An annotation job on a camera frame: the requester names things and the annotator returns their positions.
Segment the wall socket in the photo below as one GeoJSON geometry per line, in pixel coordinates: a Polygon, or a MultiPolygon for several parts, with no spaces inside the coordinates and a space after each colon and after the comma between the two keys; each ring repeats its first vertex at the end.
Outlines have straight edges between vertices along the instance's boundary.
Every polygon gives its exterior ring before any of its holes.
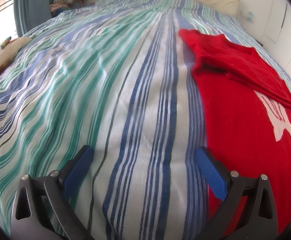
{"type": "Polygon", "coordinates": [[[241,17],[245,18],[246,20],[250,22],[253,21],[253,13],[251,11],[247,12],[247,11],[241,10],[240,15],[241,17]]]}

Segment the patterned cushion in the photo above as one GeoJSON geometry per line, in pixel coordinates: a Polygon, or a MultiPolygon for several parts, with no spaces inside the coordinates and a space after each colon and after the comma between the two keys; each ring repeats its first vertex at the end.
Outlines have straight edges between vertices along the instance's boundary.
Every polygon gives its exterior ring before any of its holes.
{"type": "Polygon", "coordinates": [[[0,74],[11,64],[18,52],[31,40],[29,37],[12,39],[10,36],[0,44],[0,74]]]}

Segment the striped blue green bedspread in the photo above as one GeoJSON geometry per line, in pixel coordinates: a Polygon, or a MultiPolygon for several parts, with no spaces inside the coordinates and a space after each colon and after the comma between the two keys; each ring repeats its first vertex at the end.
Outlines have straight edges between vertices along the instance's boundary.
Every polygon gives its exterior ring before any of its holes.
{"type": "Polygon", "coordinates": [[[45,177],[87,145],[89,171],[67,203],[92,239],[195,239],[221,204],[196,161],[207,147],[195,55],[180,30],[253,47],[231,16],[196,0],[100,0],[65,11],[0,75],[0,233],[24,174],[45,177]]]}

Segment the blue curtain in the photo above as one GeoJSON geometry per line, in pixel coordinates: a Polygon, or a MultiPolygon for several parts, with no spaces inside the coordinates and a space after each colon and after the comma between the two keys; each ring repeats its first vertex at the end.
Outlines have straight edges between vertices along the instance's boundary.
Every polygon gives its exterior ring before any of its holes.
{"type": "Polygon", "coordinates": [[[53,0],[14,0],[14,18],[18,37],[51,19],[53,0]]]}

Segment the red sweater with white rabbit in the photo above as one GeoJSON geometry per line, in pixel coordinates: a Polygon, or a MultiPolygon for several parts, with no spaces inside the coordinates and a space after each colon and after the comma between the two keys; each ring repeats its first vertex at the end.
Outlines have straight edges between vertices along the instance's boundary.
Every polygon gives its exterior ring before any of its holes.
{"type": "Polygon", "coordinates": [[[192,77],[206,121],[207,147],[227,169],[268,176],[278,230],[291,222],[291,93],[255,48],[225,35],[179,32],[195,55],[192,77]]]}

